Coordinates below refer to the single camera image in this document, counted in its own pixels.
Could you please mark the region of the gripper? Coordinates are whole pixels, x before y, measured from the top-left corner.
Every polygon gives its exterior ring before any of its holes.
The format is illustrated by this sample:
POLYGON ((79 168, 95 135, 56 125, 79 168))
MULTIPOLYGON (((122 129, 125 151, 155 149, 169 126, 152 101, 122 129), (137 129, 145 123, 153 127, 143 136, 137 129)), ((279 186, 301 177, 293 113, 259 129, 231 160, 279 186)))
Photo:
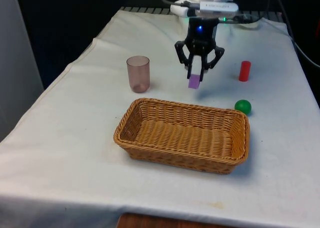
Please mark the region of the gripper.
POLYGON ((225 49, 216 46, 213 38, 214 29, 218 25, 218 19, 190 18, 188 22, 187 36, 184 41, 177 41, 174 45, 179 62, 187 69, 187 79, 192 74, 194 56, 201 57, 201 71, 199 81, 202 82, 205 71, 213 69, 224 55, 225 49), (189 51, 188 57, 183 47, 189 51), (208 62, 208 54, 214 51, 214 59, 208 62))

